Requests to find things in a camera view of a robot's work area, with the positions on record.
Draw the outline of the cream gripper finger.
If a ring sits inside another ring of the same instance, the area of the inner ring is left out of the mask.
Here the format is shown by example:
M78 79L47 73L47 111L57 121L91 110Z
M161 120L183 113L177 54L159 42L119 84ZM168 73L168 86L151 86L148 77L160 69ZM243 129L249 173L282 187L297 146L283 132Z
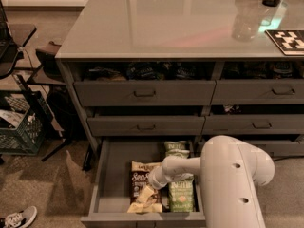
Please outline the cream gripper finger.
M154 189L149 186L146 185L140 192L140 194L138 195L138 197L136 198L136 202L138 203L147 203L148 199L154 194Z
M142 203L142 211L144 213L161 213L162 204L154 198L149 198L147 201Z

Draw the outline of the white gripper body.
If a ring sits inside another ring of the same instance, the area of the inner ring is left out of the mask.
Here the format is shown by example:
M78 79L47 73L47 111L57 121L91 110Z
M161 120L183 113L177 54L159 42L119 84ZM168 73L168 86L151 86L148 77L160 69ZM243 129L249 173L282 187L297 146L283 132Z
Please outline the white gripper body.
M170 179L163 173L162 167L158 166L149 173L148 182L154 189L160 190L170 182Z

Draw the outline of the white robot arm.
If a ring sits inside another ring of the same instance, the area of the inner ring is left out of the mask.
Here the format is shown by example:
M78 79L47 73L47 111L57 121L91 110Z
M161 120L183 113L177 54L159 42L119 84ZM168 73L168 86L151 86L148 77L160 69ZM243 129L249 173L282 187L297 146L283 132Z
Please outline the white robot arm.
M263 149L218 135L198 157L165 158L152 169L148 183L160 190L192 175L199 177L206 228L266 228L256 188L273 179L275 165Z

